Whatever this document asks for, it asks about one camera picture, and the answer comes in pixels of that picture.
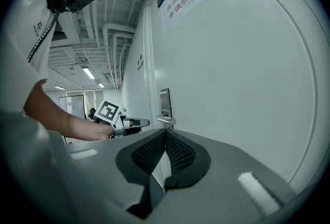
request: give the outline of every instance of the white t-shirt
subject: white t-shirt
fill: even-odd
[[[49,49],[55,26],[35,54],[27,57],[54,15],[46,0],[13,0],[0,37],[0,110],[21,111],[33,86],[47,79]]]

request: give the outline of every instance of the whiteboard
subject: whiteboard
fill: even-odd
[[[60,108],[62,108],[65,112],[70,113],[76,117],[86,119],[83,95],[62,97],[59,98],[58,101]]]

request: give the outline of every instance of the black cable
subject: black cable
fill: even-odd
[[[48,33],[51,31],[51,29],[53,28],[58,16],[64,11],[65,7],[62,7],[60,10],[58,10],[52,20],[52,22],[50,23],[50,25],[48,26],[48,28],[45,30],[45,32],[42,34],[42,36],[40,37],[40,39],[37,41],[36,45],[33,47],[33,49],[31,50],[29,56],[27,57],[27,62],[31,63],[33,57],[35,56],[36,52],[38,51],[38,49],[40,48],[42,42],[45,40],[45,38],[47,37]]]
[[[109,81],[109,84],[111,84],[111,83],[110,83],[110,80],[109,80],[109,78],[108,78],[107,76],[105,76],[105,77],[108,79],[108,81]]]

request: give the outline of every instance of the fluorescent light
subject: fluorescent light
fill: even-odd
[[[61,89],[61,90],[66,90],[65,88],[63,87],[60,87],[60,86],[54,86],[55,88],[58,88],[58,89]]]
[[[83,71],[89,76],[91,79],[95,79],[95,77],[92,75],[91,71],[88,69],[88,67],[83,67]]]

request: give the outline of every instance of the ductwork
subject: ductwork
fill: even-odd
[[[120,76],[120,88],[122,87],[122,66],[123,66],[123,56],[126,52],[126,49],[128,49],[129,45],[125,44],[122,52],[120,53],[120,58],[119,58],[119,76]]]
[[[128,38],[128,39],[133,39],[133,34],[128,34],[128,33],[115,33],[112,36],[112,57],[113,57],[113,68],[114,68],[114,77],[115,77],[115,85],[118,89],[118,80],[117,80],[117,38],[122,37],[122,38]]]
[[[132,39],[134,34],[128,34],[128,33],[115,33],[113,34],[113,51],[112,51],[112,57],[113,57],[113,68],[114,68],[114,79],[113,79],[113,74],[112,74],[112,69],[111,69],[111,62],[110,62],[110,53],[109,53],[109,37],[108,37],[108,30],[118,30],[118,31],[126,31],[129,33],[135,33],[135,29],[132,27],[127,27],[127,26],[122,26],[122,25],[117,25],[117,24],[112,24],[112,23],[106,23],[103,25],[103,40],[104,40],[104,47],[105,47],[105,52],[106,52],[106,57],[107,57],[107,62],[108,62],[108,68],[110,71],[111,75],[111,80],[112,83],[114,84],[114,87],[116,90],[118,90],[118,80],[117,80],[117,62],[116,62],[116,55],[117,55],[117,38],[118,37],[123,37],[123,38],[130,38]]]

